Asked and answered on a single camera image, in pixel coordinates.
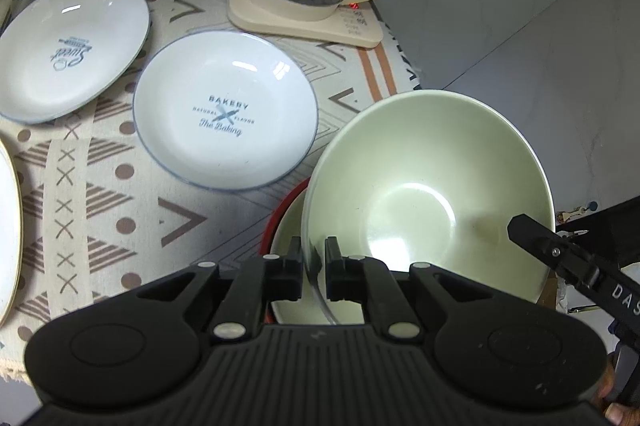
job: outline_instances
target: white ceramic plate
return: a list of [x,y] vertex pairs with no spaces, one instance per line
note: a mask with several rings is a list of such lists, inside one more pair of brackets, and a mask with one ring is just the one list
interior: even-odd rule
[[302,246],[309,265],[337,236],[344,255],[397,271],[426,261],[536,301],[548,269],[510,242],[520,213],[554,229],[545,173],[516,128],[470,97],[410,92],[360,113],[325,149],[306,191]]
[[133,100],[149,153],[210,189],[269,184],[296,167],[316,136],[318,104],[302,70],[271,43],[200,32],[158,52]]
[[[305,193],[306,190],[300,193],[282,216],[280,224],[273,235],[271,254],[287,255],[291,238],[300,236]],[[364,323],[362,308],[357,303],[352,301],[340,301],[337,303],[327,301],[325,303],[325,301],[321,300],[313,291],[306,277],[306,272],[302,275],[301,298],[298,301],[274,301],[271,303],[271,308],[276,321],[283,325],[335,325],[336,323],[333,321],[334,313],[330,310],[330,305],[341,305],[342,307],[346,305],[348,307],[348,312],[350,311],[350,316],[353,316],[353,319],[350,322],[341,324]]]
[[97,96],[138,55],[145,0],[36,0],[0,36],[0,114],[45,122]]
[[11,310],[22,258],[22,204],[9,153],[0,141],[0,326]]

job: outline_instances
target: tablecloth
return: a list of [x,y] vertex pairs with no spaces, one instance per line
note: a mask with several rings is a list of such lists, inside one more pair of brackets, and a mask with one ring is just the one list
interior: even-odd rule
[[[34,0],[0,0],[1,30]],[[145,64],[168,43],[201,30],[237,30],[226,0],[146,0],[151,28],[122,76],[84,107],[49,123],[0,117],[24,213],[18,292],[0,327],[0,375],[28,382],[24,347],[62,314],[206,257],[236,268],[257,253],[274,208],[310,176],[325,146],[357,113],[419,81],[388,27],[371,50],[294,38],[267,39],[289,54],[316,92],[319,125],[302,163],[270,186],[220,193],[190,186],[145,152],[132,97]]]

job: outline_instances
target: finger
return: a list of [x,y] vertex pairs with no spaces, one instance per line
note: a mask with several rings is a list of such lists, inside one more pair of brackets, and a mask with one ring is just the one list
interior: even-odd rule
[[640,426],[640,409],[638,408],[627,408],[613,403],[607,408],[604,417],[616,426]]
[[598,385],[598,393],[597,396],[601,399],[605,398],[611,390],[613,390],[613,384],[616,380],[616,373],[613,369],[612,364],[607,364],[607,368],[600,379],[600,384]]

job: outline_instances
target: silver rivet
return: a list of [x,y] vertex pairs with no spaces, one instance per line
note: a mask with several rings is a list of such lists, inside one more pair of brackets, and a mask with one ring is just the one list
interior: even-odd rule
[[213,329],[213,335],[221,340],[236,340],[246,333],[246,329],[240,323],[220,323]]
[[389,327],[389,335],[399,340],[410,340],[420,334],[420,327],[413,323],[399,322]]

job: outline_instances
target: kettle base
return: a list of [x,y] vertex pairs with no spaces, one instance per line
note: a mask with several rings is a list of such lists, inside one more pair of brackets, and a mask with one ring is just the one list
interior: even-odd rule
[[[300,6],[297,8],[315,9]],[[226,14],[237,27],[250,32],[278,34],[373,48],[383,38],[382,27],[369,2],[340,6],[325,19],[290,19],[258,6],[255,0],[226,0]]]

